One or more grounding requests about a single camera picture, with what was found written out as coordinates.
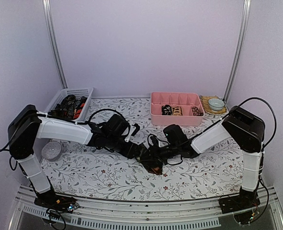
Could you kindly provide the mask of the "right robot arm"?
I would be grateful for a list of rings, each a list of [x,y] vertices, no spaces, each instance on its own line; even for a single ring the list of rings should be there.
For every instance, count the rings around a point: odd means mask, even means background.
[[[225,115],[207,114],[198,95],[154,92],[150,100],[153,130],[138,161],[165,178],[153,192],[162,199],[219,197],[223,213],[252,209],[260,213],[258,188],[268,141],[265,123],[234,106]]]

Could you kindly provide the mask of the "brown green patterned tie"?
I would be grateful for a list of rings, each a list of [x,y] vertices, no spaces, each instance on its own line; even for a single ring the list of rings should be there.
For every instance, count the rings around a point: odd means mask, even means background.
[[[139,157],[139,162],[148,173],[162,175],[163,162],[158,159]]]

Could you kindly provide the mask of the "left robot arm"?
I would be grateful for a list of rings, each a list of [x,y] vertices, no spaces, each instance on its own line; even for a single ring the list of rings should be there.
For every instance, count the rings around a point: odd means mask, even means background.
[[[62,150],[58,141],[64,140],[95,147],[98,150],[117,152],[128,159],[133,159],[146,151],[144,144],[136,144],[130,140],[139,129],[138,124],[129,124],[117,111],[114,111],[107,122],[97,124],[91,120],[76,122],[57,118],[37,111],[36,107],[30,104],[9,125],[9,140],[0,152],[9,152],[17,161],[36,194],[36,205],[61,212],[72,212],[78,208],[76,199],[55,193],[35,156],[35,141],[51,140],[44,150],[55,153]]]

